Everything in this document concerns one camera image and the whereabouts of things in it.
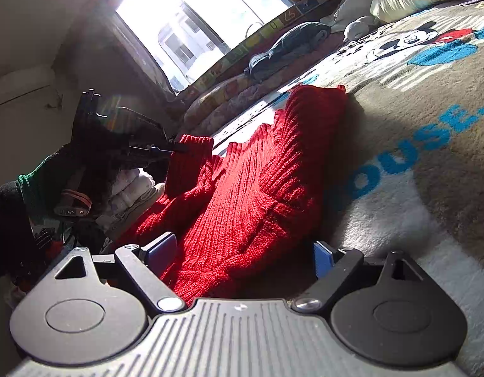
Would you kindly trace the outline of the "gloved left hand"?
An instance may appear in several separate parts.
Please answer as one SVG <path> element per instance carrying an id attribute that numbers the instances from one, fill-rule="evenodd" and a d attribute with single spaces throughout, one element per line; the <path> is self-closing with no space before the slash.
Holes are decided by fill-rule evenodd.
<path id="1" fill-rule="evenodd" d="M 32 172 L 0 186 L 0 277 L 12 274 L 38 255 L 31 228 L 54 218 L 61 192 L 72 175 L 86 168 L 83 193 L 92 201 L 92 212 L 104 208 L 117 172 L 111 161 L 93 159 L 72 145 L 46 157 Z"/>

